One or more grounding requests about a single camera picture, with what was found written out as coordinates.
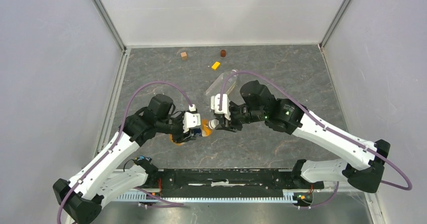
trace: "floor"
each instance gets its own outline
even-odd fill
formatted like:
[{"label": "floor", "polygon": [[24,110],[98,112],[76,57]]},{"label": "floor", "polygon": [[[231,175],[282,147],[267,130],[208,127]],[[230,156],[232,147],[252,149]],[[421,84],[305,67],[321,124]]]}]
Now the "floor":
[{"label": "floor", "polygon": [[[316,193],[314,201],[322,202],[329,195],[330,193]],[[277,203],[186,203],[179,208],[145,210],[136,203],[111,202],[93,224],[372,224],[368,213],[363,193],[339,192],[326,206],[300,211],[291,204]]]},{"label": "floor", "polygon": [[[227,51],[225,58],[220,57],[221,49]],[[181,52],[187,52],[187,61],[181,60]],[[221,62],[216,71],[210,67],[215,61]],[[180,86],[196,104],[202,118],[212,119],[209,100],[204,92],[221,73],[232,69],[252,70],[272,79],[318,116],[345,129],[317,45],[268,45],[132,49],[112,134],[120,125],[124,108],[133,92],[155,80]],[[239,89],[251,80],[256,78],[240,75],[230,100],[243,103]],[[273,87],[269,89],[277,98],[282,97]],[[185,99],[176,89],[154,85],[137,95],[130,113],[146,106],[155,94],[166,94],[174,100],[177,110],[187,110]],[[153,163],[159,168],[291,168],[298,159],[321,161],[337,158],[307,140],[274,132],[263,123],[246,124],[237,133],[214,131],[209,137],[200,137],[183,146],[173,144],[165,134],[158,134],[129,159],[139,155],[153,158]]]}]

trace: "robotic arm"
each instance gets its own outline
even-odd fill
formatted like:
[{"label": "robotic arm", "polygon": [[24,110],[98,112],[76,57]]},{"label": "robotic arm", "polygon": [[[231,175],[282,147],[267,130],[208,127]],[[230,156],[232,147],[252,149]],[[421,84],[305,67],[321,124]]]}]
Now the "robotic arm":
[{"label": "robotic arm", "polygon": [[[64,209],[77,223],[90,223],[110,201],[129,189],[143,185],[148,175],[157,171],[149,158],[138,160],[132,168],[112,179],[107,178],[120,163],[156,133],[170,134],[174,143],[194,140],[202,135],[199,128],[200,114],[194,105],[190,106],[189,111],[176,112],[178,115],[174,111],[173,100],[158,94],[151,99],[147,107],[128,116],[114,150],[110,150],[110,147],[118,138],[118,132],[84,169],[68,181],[58,179],[55,182],[53,190],[58,204],[61,204],[65,195],[78,182],[78,187],[69,196]],[[82,175],[89,169],[92,170],[82,181]]]},{"label": "robotic arm", "polygon": [[265,85],[258,81],[246,83],[240,89],[245,101],[242,105],[229,102],[227,95],[212,96],[210,107],[215,120],[210,122],[216,129],[237,132],[243,124],[264,121],[274,131],[285,132],[307,139],[341,157],[338,160],[314,162],[298,160],[293,168],[295,181],[315,183],[318,181],[347,181],[353,187],[375,193],[384,173],[384,161],[330,131],[338,131],[351,139],[371,148],[385,158],[390,144],[384,140],[376,142],[361,139],[345,132],[309,111],[317,120],[325,124],[320,127],[289,99],[276,99]]}]

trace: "brown block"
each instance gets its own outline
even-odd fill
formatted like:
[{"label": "brown block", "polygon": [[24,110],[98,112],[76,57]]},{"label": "brown block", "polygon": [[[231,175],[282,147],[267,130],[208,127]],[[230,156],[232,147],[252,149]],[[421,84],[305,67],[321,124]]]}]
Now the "brown block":
[{"label": "brown block", "polygon": [[184,60],[188,60],[188,55],[187,55],[187,52],[182,52],[181,53],[181,59],[184,61]]}]

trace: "yellow cube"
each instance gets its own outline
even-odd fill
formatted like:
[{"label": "yellow cube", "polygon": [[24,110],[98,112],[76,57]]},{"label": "yellow cube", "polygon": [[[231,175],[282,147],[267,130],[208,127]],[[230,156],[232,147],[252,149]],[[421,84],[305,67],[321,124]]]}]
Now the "yellow cube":
[{"label": "yellow cube", "polygon": [[212,69],[213,69],[213,70],[217,70],[217,69],[218,69],[218,67],[220,67],[220,65],[221,65],[221,63],[219,63],[219,62],[217,61],[217,62],[215,62],[215,64],[213,64],[213,65],[212,65]]}]

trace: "small block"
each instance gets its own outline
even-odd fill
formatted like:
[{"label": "small block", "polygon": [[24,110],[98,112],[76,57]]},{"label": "small block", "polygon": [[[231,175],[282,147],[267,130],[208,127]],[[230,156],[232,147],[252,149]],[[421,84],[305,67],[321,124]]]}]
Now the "small block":
[{"label": "small block", "polygon": [[187,52],[182,52],[182,53],[181,53],[181,59],[182,59],[182,60],[188,60]]},{"label": "small block", "polygon": [[212,69],[213,69],[213,70],[217,70],[217,69],[218,69],[218,67],[220,67],[220,65],[221,65],[221,63],[219,63],[219,62],[217,61],[217,62],[215,62],[215,64],[213,64],[213,65],[212,65]]}]

